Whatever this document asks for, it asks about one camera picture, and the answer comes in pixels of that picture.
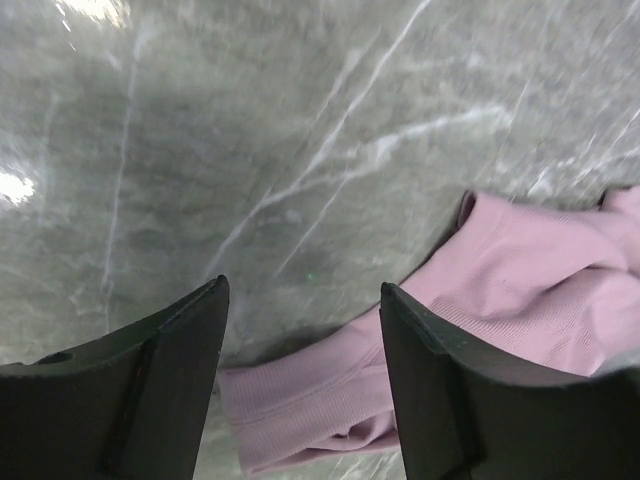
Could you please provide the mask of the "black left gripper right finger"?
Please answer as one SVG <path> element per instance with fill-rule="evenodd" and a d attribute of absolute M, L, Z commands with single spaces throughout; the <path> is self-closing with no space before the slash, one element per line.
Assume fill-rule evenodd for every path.
<path fill-rule="evenodd" d="M 639 371 L 580 377 L 499 350 L 381 288 L 381 329 L 410 479 L 635 479 Z"/>

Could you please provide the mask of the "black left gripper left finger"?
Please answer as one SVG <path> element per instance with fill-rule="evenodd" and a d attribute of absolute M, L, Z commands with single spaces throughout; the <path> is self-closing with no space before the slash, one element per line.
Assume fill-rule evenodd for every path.
<path fill-rule="evenodd" d="M 192 478 L 228 310 L 219 276 L 103 337 L 4 365 L 2 477 Z"/>

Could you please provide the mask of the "pink tank top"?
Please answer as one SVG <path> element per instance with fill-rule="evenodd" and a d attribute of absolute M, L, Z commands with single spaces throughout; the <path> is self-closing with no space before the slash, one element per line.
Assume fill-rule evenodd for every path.
<path fill-rule="evenodd" d="M 468 192 L 454 235 L 402 287 L 507 353 L 590 376 L 639 346 L 639 190 L 587 211 Z M 377 309 L 218 383 L 247 475 L 399 446 Z"/>

